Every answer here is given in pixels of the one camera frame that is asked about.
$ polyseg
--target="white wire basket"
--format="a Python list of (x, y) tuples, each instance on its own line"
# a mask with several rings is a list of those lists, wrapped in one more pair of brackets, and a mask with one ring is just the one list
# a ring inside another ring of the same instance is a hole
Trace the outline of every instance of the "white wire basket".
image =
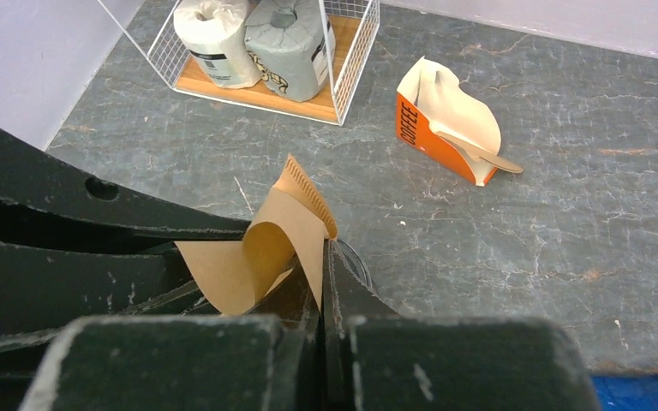
[[(177, 37), (172, 13), (181, 0), (146, 0), (133, 22), (124, 26), (105, 0), (97, 0), (137, 47), (165, 84), (176, 92), (320, 122), (343, 125), (380, 28), (380, 0), (315, 0), (332, 22), (337, 45), (329, 64), (329, 83), (316, 97), (297, 103), (270, 92), (262, 81), (240, 90), (221, 89), (202, 74)], [(324, 37), (328, 35), (324, 26)]]

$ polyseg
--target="white wrapped toilet paper roll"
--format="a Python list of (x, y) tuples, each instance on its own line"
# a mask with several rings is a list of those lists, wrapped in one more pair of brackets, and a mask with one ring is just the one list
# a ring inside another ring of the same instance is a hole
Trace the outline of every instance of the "white wrapped toilet paper roll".
[(246, 21), (246, 48), (266, 86), (291, 100), (306, 101), (321, 91), (335, 45), (318, 0), (265, 0)]
[(244, 88), (261, 74), (243, 35), (248, 0), (183, 0), (175, 9), (175, 33), (216, 86)]

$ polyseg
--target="gray marble countertop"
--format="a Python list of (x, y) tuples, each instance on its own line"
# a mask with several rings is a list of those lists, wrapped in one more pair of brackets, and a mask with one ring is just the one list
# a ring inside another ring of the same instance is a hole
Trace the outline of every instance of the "gray marble countertop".
[[(422, 56), (491, 108), (522, 175), (474, 187), (397, 140)], [(172, 92), (123, 39), (48, 152), (243, 218), (292, 153), (400, 313), (542, 316), (597, 372), (658, 371), (657, 60), (383, 7), (339, 128)]]

